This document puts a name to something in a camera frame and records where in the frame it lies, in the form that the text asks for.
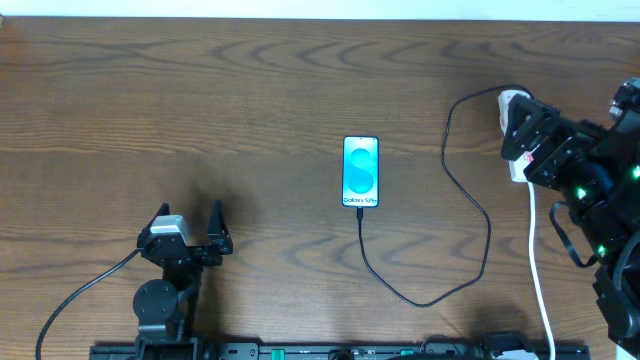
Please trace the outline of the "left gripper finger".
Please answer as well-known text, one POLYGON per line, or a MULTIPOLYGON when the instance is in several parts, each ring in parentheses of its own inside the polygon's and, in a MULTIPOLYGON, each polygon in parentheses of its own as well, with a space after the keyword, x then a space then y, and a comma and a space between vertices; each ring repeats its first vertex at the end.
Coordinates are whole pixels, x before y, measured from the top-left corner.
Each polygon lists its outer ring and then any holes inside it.
POLYGON ((232 239, 223 217, 220 200, 215 200, 213 203, 206 234, 211 243, 218 247, 220 253, 232 252, 232 239))
POLYGON ((169 215, 170 214, 170 207, 168 203, 163 203, 160 208, 158 209, 158 211, 156 212, 156 214, 151 218, 151 220, 149 221, 149 223, 140 231, 139 233, 139 239, 140 240, 146 240, 150 234, 151 234, 151 226, 153 224, 153 222, 155 221, 155 219, 159 216, 165 216, 165 215, 169 215))

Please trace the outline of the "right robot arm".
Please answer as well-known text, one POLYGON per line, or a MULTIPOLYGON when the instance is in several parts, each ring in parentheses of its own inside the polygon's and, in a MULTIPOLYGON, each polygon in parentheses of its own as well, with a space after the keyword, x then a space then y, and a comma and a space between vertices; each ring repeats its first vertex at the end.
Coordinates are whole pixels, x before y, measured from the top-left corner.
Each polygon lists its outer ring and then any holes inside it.
POLYGON ((563 195, 572 222, 592 249, 593 288, 608 336, 639 355, 639 97, 617 93, 610 128, 573 122, 559 110, 517 94, 507 105, 501 155, 530 153, 526 179, 563 195))

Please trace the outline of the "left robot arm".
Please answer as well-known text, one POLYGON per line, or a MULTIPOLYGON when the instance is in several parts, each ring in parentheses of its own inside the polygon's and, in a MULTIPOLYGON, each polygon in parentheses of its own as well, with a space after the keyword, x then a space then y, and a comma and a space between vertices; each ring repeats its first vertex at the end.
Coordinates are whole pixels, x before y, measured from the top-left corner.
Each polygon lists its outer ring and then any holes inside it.
POLYGON ((213 203, 206 236, 206 244, 190 245, 184 217, 172 215, 166 203, 139 233, 136 249, 162 269, 162 277, 141 285, 133 299, 138 318, 137 359, 216 356, 215 347, 194 332, 193 323, 203 269, 221 265, 222 257, 233 253, 219 200, 213 203))

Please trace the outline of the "blue Galaxy smartphone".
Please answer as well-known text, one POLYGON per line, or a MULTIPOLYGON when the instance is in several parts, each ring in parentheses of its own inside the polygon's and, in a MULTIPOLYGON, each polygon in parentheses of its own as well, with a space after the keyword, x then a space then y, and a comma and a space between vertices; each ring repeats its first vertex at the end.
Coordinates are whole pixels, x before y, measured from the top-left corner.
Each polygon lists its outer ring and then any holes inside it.
POLYGON ((377 207, 380 192, 379 139, 375 136, 346 136, 342 160, 342 205, 377 207))

